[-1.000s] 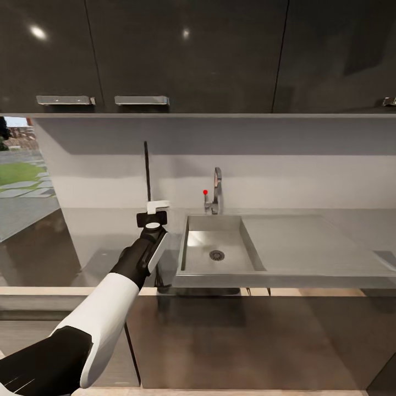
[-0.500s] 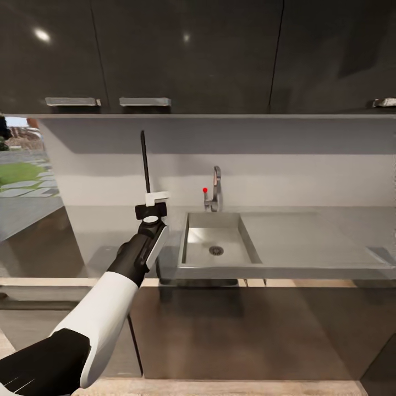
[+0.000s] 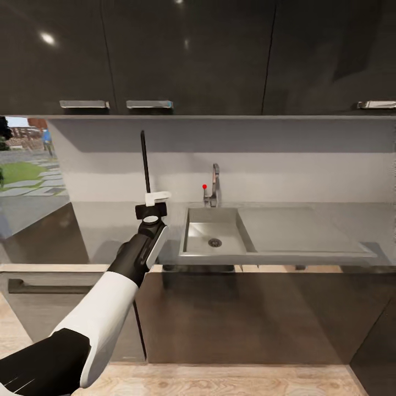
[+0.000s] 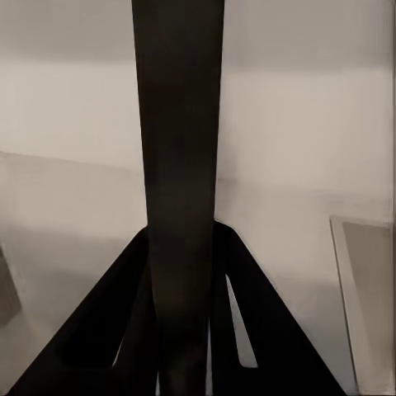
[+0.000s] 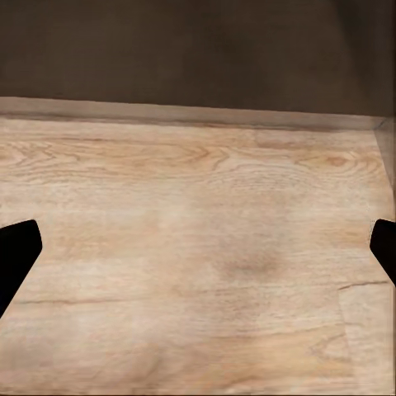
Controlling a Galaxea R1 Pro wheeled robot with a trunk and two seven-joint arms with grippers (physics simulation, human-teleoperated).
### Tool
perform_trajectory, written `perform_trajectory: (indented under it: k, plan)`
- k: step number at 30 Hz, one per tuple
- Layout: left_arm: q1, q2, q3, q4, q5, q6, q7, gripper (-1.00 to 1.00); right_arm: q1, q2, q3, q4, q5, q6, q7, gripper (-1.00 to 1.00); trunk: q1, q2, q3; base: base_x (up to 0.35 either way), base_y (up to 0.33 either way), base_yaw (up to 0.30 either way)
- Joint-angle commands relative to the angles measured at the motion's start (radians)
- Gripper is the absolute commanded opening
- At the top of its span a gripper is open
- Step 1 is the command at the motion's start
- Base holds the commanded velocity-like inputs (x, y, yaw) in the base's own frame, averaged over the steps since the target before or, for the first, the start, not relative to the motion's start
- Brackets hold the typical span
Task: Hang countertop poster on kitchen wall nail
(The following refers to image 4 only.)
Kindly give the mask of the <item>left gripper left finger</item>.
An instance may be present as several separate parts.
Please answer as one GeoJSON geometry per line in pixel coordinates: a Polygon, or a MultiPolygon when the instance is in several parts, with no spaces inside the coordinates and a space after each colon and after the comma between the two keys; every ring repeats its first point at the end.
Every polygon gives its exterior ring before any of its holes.
{"type": "Polygon", "coordinates": [[[145,226],[5,396],[155,396],[157,376],[145,226]]]}

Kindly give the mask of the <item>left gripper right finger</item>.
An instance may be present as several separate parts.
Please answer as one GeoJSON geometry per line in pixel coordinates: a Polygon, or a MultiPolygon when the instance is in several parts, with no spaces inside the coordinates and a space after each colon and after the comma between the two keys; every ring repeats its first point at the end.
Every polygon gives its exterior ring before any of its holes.
{"type": "Polygon", "coordinates": [[[346,396],[243,240],[219,221],[210,295],[213,396],[346,396]],[[226,275],[258,368],[239,363],[226,275]]]}

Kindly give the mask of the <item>poster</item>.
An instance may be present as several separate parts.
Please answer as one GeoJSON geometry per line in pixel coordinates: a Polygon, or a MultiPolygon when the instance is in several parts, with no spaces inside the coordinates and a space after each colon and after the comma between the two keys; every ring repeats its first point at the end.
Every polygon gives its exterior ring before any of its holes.
{"type": "Polygon", "coordinates": [[[205,396],[224,0],[132,0],[160,396],[205,396]]]}

